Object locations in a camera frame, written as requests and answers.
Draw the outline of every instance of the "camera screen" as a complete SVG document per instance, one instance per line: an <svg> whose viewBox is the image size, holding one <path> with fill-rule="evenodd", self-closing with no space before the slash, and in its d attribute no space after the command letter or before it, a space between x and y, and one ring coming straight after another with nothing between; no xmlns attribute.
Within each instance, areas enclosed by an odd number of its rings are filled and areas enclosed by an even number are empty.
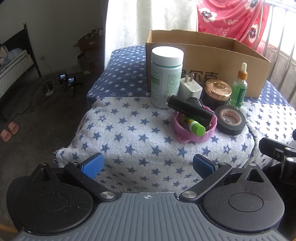
<svg viewBox="0 0 296 241"><path fill-rule="evenodd" d="M68 79L68 83L69 83L69 84L74 83L74 78L69 78L69 79Z"/></svg>
<svg viewBox="0 0 296 241"><path fill-rule="evenodd" d="M59 76L59 78L60 78L61 80L65 80L65 79L66 79L66 74L61 74L61 75Z"/></svg>

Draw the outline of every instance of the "cardboard box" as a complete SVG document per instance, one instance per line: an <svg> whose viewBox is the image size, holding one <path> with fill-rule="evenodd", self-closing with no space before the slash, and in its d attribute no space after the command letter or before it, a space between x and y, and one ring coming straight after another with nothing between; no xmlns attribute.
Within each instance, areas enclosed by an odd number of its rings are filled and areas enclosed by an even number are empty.
<svg viewBox="0 0 296 241"><path fill-rule="evenodd" d="M184 51L183 70L195 74L201 86L207 79L223 80L232 86L243 62L248 72L247 97L259 97L271 62L232 38L184 30L150 30L146 41L147 88L150 91L151 51L157 46L172 46Z"/></svg>
<svg viewBox="0 0 296 241"><path fill-rule="evenodd" d="M77 61L84 74L102 73L104 71L104 53L101 48L82 51L78 55Z"/></svg>
<svg viewBox="0 0 296 241"><path fill-rule="evenodd" d="M73 47L79 47L81 51L102 48L104 47L104 31L102 28L94 29L91 33L84 35L81 39L78 40Z"/></svg>

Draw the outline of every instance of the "bed post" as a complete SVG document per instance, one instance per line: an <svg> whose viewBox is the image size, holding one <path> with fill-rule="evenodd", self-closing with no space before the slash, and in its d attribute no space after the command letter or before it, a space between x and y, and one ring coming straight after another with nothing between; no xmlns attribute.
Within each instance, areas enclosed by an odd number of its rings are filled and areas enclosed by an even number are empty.
<svg viewBox="0 0 296 241"><path fill-rule="evenodd" d="M30 42L30 39L29 39L29 34L28 34L28 29L27 29L27 25L26 23L24 23L24 29L25 29L25 32L26 32L26 37L27 37L27 40L28 40L28 43L29 43L29 51L30 51L30 55L31 55L31 58L34 62L34 66L38 72L38 75L39 75L39 78L41 78L41 73L40 73L40 70L39 70L39 67L38 67L38 64L36 62L36 59L35 59L35 56L34 56L34 53L33 53L33 49L32 49L32 46L31 46L31 42Z"/></svg>

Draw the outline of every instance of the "white towel with blue stars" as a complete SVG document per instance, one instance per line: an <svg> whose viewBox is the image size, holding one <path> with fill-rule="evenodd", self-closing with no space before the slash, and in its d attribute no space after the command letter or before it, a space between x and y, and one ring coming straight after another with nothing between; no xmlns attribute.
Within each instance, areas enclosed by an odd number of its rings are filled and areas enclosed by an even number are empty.
<svg viewBox="0 0 296 241"><path fill-rule="evenodd" d="M177 141L173 113L153 106L148 97L100 98L55 161L63 167L101 152L105 166L95 180L110 190L180 193L201 180L192 167L195 154L233 167L251 156L255 143L247 127L239 136L216 130L206 142L184 144Z"/></svg>
<svg viewBox="0 0 296 241"><path fill-rule="evenodd" d="M294 146L292 132L296 129L295 109L291 106L244 102L240 110L255 139L255 147L247 163L256 163L261 168L279 163L260 152L259 141L266 137Z"/></svg>

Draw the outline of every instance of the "pink slipper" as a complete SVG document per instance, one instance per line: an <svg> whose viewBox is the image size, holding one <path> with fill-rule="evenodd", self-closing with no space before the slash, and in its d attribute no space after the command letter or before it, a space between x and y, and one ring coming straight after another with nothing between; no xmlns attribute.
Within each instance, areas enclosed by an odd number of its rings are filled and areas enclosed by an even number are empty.
<svg viewBox="0 0 296 241"><path fill-rule="evenodd" d="M11 136L12 136L11 133L5 129L0 134L1 139L4 142L8 142L10 140Z"/></svg>
<svg viewBox="0 0 296 241"><path fill-rule="evenodd" d="M10 129L11 133L15 135L20 127L16 123L10 122L8 128Z"/></svg>

